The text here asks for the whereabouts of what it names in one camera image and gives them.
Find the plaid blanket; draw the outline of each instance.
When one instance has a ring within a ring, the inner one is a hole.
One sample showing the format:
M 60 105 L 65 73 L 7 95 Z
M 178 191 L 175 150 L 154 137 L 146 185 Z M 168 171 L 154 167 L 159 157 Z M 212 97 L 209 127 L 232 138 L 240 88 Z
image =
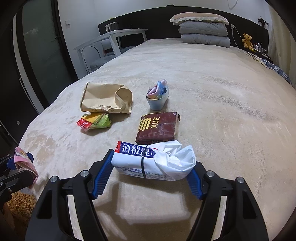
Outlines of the plaid blanket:
M 254 60 L 257 60 L 259 63 L 263 64 L 266 68 L 272 69 L 277 72 L 280 76 L 282 76 L 290 85 L 292 85 L 289 76 L 277 65 L 270 63 L 268 60 L 259 58 L 255 54 L 246 52 L 247 55 L 251 56 Z

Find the black headboard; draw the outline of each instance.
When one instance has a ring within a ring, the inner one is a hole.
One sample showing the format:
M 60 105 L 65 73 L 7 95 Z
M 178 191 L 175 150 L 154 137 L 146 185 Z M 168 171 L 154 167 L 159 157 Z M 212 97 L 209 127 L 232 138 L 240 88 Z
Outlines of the black headboard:
M 178 32 L 178 26 L 174 26 L 170 22 L 170 19 L 178 13 L 182 12 L 204 12 L 204 13 L 215 13 L 225 17 L 229 25 L 226 25 L 228 31 L 228 37 L 230 39 L 231 46 L 235 46 L 234 40 L 232 38 L 232 31 L 230 28 L 231 24 L 234 24 L 238 32 L 243 37 L 243 33 L 252 36 L 252 43 L 262 43 L 262 47 L 268 48 L 268 30 L 262 26 L 247 20 L 245 18 L 239 17 L 237 15 L 223 12 L 219 10 L 202 8 L 202 7 L 158 7 L 145 9 L 137 12 L 128 13 L 116 18 L 112 18 L 98 25 L 100 34 L 106 33 L 105 25 L 118 22 L 119 29 L 129 29 L 129 28 L 146 28 L 147 39 L 165 39 L 165 38 L 180 38 L 181 35 Z M 233 31 L 234 39 L 239 48 L 243 49 L 243 43 L 238 33 L 234 29 Z M 129 35 L 121 38 L 122 47 L 127 47 L 131 45 L 139 45 L 143 42 L 143 37 L 141 34 Z

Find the brown paper bag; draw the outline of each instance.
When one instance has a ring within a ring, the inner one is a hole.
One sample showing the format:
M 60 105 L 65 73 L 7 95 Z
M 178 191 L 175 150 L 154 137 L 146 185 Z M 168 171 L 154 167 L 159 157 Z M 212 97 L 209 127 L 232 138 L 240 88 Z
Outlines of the brown paper bag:
M 126 85 L 87 82 L 80 101 L 81 111 L 131 113 L 133 94 Z

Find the blue gripper pad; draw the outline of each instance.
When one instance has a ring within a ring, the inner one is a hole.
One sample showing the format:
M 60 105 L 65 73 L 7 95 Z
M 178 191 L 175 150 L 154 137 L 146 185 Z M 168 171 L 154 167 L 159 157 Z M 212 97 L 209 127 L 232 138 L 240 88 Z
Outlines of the blue gripper pad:
M 196 171 L 192 169 L 192 171 L 187 175 L 186 179 L 192 194 L 195 195 L 199 200 L 202 200 L 204 198 L 204 194 L 202 193 L 201 189 L 201 180 Z
M 34 157 L 30 152 L 27 152 L 27 156 L 31 160 L 31 162 L 34 161 Z M 6 166 L 7 166 L 7 168 L 9 168 L 11 170 L 16 170 L 17 168 L 15 167 L 15 158 L 14 157 L 10 158 L 8 160 Z
M 94 189 L 91 193 L 94 199 L 97 199 L 99 195 L 103 194 L 103 191 L 106 187 L 106 184 L 108 182 L 108 179 L 113 169 L 113 165 L 111 164 L 113 155 L 114 155 L 114 151 L 112 150 L 109 156 L 107 157 L 107 159 L 105 160 L 98 175 L 96 176 L 96 179 L 94 181 Z

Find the crumpled snack wrapper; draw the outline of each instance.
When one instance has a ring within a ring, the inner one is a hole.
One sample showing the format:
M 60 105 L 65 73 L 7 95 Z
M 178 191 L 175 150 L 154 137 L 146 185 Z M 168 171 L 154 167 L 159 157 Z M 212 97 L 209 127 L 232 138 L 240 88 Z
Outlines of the crumpled snack wrapper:
M 109 114 L 106 113 L 90 113 L 84 114 L 77 122 L 84 131 L 89 129 L 102 129 L 111 126 Z
M 131 113 L 133 94 L 126 85 L 87 82 L 80 110 L 89 112 Z
M 31 189 L 38 179 L 38 172 L 36 171 L 34 164 L 31 162 L 26 152 L 20 147 L 15 149 L 15 167 L 17 168 L 18 172 L 23 170 L 28 170 L 31 172 L 32 176 L 35 178 L 33 184 L 28 187 Z

